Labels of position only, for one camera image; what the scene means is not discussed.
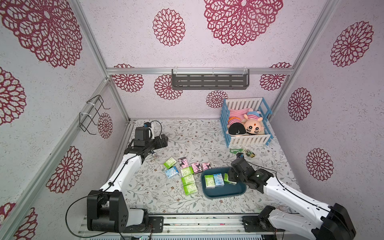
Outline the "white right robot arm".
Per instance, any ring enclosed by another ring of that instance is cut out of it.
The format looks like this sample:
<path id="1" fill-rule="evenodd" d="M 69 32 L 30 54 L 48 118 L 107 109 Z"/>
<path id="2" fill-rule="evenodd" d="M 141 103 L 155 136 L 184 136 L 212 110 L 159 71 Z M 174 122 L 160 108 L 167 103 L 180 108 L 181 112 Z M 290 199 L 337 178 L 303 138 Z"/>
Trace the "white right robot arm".
<path id="1" fill-rule="evenodd" d="M 271 170 L 254 170 L 241 153 L 231 163 L 229 179 L 275 198 L 296 211 L 295 214 L 288 214 L 273 206 L 266 206 L 255 220 L 243 218 L 247 232 L 251 226 L 263 230 L 273 227 L 309 240 L 352 240 L 357 235 L 345 207 L 317 201 L 281 182 Z"/>

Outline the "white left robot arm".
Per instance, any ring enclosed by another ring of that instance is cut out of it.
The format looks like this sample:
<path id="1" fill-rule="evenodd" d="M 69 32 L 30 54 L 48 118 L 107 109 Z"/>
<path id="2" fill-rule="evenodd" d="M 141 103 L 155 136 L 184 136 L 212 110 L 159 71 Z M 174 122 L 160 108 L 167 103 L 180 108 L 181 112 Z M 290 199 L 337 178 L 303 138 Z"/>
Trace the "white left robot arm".
<path id="1" fill-rule="evenodd" d="M 123 233 L 147 230 L 150 226 L 148 211 L 129 208 L 123 189 L 133 179 L 146 157 L 155 150 L 168 146 L 169 138 L 155 135 L 152 123 L 146 122 L 135 129 L 135 137 L 124 151 L 121 163 L 109 180 L 87 196 L 87 229 L 95 232 Z"/>

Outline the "blue tissue pack top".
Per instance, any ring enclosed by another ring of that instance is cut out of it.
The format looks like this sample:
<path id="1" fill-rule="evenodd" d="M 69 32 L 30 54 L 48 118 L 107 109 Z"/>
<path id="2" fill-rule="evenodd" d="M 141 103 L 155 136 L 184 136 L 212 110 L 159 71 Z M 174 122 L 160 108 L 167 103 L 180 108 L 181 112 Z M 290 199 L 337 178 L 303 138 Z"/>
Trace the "blue tissue pack top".
<path id="1" fill-rule="evenodd" d="M 223 175 L 221 173 L 213 174 L 215 187 L 223 187 L 225 185 Z"/>

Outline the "green tissue pack top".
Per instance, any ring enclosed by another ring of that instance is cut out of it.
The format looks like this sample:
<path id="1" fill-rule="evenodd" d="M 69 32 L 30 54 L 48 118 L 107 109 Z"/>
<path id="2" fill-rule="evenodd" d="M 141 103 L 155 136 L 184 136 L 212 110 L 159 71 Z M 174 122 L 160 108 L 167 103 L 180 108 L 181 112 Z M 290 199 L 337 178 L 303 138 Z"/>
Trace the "green tissue pack top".
<path id="1" fill-rule="evenodd" d="M 237 184 L 237 182 L 230 181 L 228 173 L 224 174 L 224 182 L 225 182 L 225 184 L 230 184 L 230 185 L 236 185 Z"/>

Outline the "dark teal storage box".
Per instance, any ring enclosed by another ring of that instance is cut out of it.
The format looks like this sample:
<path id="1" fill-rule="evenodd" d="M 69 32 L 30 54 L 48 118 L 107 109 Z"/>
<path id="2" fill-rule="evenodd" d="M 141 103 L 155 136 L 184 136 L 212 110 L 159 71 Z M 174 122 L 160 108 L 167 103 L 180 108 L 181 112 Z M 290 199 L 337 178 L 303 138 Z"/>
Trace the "dark teal storage box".
<path id="1" fill-rule="evenodd" d="M 202 172 L 201 174 L 201 182 L 202 182 L 202 190 L 206 198 L 208 199 L 222 199 L 240 196 L 244 194 L 247 190 L 247 186 L 243 183 L 238 182 L 236 185 L 225 183 L 224 186 L 207 188 L 205 176 L 213 175 L 213 174 L 222 174 L 224 176 L 225 173 L 228 173 L 231 167 L 221 167 L 221 168 L 213 168 Z"/>

